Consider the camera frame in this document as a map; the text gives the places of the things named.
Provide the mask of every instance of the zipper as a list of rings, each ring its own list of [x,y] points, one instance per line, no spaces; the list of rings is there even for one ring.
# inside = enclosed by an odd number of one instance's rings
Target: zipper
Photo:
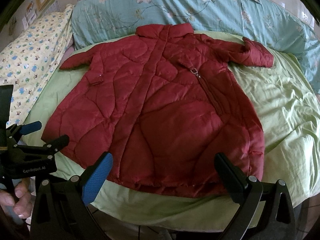
[[[204,92],[206,93],[210,103],[213,105],[213,107],[215,108],[215,110],[217,111],[218,115],[222,115],[222,108],[219,105],[219,103],[217,102],[217,100],[214,98],[213,93],[211,92],[208,83],[206,81],[206,79],[204,77],[202,77],[199,73],[198,70],[191,69],[190,70],[192,74],[194,74],[198,79],[199,79],[199,83],[202,87],[202,89],[204,90]]]

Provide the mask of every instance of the silver bolt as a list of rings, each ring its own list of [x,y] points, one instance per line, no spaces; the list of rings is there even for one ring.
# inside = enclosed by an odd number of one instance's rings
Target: silver bolt
[[[279,184],[280,184],[281,186],[284,186],[284,185],[285,185],[285,182],[284,182],[284,180],[282,180],[282,179],[280,179],[278,182],[279,182]]]
[[[249,180],[252,182],[256,182],[257,178],[255,176],[251,175],[251,176],[249,176]]]
[[[77,182],[79,180],[79,176],[75,175],[71,177],[72,182]]]
[[[47,179],[45,179],[44,181],[42,181],[42,185],[43,186],[47,186],[49,184],[49,181]]]

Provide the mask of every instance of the zipper pull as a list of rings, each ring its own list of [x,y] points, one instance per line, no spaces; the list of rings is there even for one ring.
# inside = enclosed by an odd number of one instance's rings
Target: zipper pull
[[[200,74],[198,73],[198,70],[196,68],[190,70],[192,74],[196,75],[198,78],[201,78]]]

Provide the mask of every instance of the red jacket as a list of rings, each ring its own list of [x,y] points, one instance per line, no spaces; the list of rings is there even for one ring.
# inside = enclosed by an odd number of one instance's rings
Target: red jacket
[[[217,152],[261,179],[262,126],[227,62],[271,67],[273,56],[243,40],[194,34],[190,24],[152,24],[76,54],[60,69],[88,64],[89,71],[59,104],[42,139],[69,135],[62,153],[83,168],[110,151],[108,180],[144,192],[223,193],[213,166]]]

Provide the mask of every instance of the human hand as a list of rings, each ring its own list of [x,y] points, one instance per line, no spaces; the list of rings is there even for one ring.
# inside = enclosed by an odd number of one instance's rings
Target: human hand
[[[6,206],[12,206],[14,213],[16,213],[19,218],[28,218],[32,212],[31,193],[29,192],[30,178],[24,178],[15,187],[15,195],[19,198],[17,203],[14,202],[11,194],[5,190],[0,189],[0,205],[4,213],[8,214]]]

